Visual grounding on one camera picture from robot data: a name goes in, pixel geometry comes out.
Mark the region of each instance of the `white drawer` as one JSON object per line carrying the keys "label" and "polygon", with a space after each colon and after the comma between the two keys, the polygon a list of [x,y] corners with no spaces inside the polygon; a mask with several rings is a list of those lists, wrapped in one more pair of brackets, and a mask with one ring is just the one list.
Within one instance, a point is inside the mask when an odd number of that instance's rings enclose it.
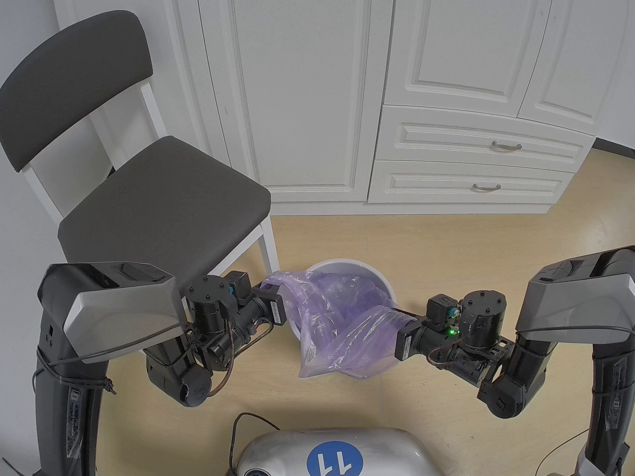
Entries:
{"label": "white drawer", "polygon": [[512,166],[375,161],[368,202],[552,204],[571,178]]}
{"label": "white drawer", "polygon": [[575,173],[594,139],[588,134],[520,118],[385,105],[376,158],[498,164]]}

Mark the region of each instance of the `white bucket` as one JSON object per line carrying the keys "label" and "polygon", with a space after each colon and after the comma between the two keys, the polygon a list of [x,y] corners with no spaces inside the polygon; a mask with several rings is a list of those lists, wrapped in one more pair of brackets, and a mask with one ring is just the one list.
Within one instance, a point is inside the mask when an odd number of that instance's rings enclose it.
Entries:
{"label": "white bucket", "polygon": [[[390,282],[386,279],[381,272],[373,268],[371,265],[367,265],[361,261],[354,259],[329,259],[328,261],[322,261],[316,265],[313,265],[307,269],[307,272],[322,272],[325,274],[342,274],[342,275],[357,275],[358,277],[364,277],[370,279],[373,283],[382,291],[384,291],[388,297],[397,303],[397,297],[390,285]],[[293,334],[300,339],[300,329],[293,321],[289,320],[291,330]]]}

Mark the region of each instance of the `drawer handle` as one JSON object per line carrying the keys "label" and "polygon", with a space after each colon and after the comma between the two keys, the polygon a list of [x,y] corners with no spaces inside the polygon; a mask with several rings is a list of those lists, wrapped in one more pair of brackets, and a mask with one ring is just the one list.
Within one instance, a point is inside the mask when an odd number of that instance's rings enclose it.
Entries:
{"label": "drawer handle", "polygon": [[503,150],[520,150],[523,147],[520,143],[516,146],[511,146],[511,145],[504,145],[502,143],[499,143],[498,141],[492,141],[491,144],[494,147],[503,148]]}
{"label": "drawer handle", "polygon": [[485,192],[491,192],[492,190],[498,190],[500,188],[500,183],[497,186],[480,186],[478,183],[472,185],[472,188],[476,190],[484,190]]}

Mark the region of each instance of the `light wood floor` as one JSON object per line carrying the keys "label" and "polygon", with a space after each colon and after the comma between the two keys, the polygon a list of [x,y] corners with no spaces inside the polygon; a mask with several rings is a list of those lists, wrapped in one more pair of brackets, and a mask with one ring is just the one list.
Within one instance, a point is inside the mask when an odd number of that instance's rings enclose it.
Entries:
{"label": "light wood floor", "polygon": [[[323,259],[360,259],[381,270],[402,308],[423,313],[428,297],[462,298],[494,289],[507,296],[503,335],[513,338],[527,281],[544,265],[635,242],[635,161],[592,150],[560,202],[546,215],[277,217],[284,270]],[[258,249],[234,266],[264,278]],[[299,343],[274,330],[236,362],[218,396],[185,409],[151,385],[144,357],[112,362],[117,396],[102,406],[97,466],[101,476],[221,475],[231,424],[241,411],[284,429],[392,426],[419,437],[441,468],[461,476],[532,476],[544,455],[588,427],[591,347],[560,344],[547,382],[517,418],[492,416],[472,388],[414,357],[381,377],[299,379]],[[266,432],[244,419],[238,452]],[[570,474],[585,436],[549,457],[540,474]],[[629,435],[635,444],[635,425]],[[623,471],[635,474],[631,454]]]}

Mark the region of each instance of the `trash bag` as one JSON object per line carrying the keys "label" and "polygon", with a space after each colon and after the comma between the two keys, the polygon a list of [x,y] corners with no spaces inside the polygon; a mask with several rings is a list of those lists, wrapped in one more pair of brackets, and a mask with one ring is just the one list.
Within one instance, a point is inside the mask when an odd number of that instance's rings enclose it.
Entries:
{"label": "trash bag", "polygon": [[397,332],[415,319],[369,279],[322,272],[276,272],[287,318],[300,329],[300,377],[341,372],[377,376],[398,363]]}

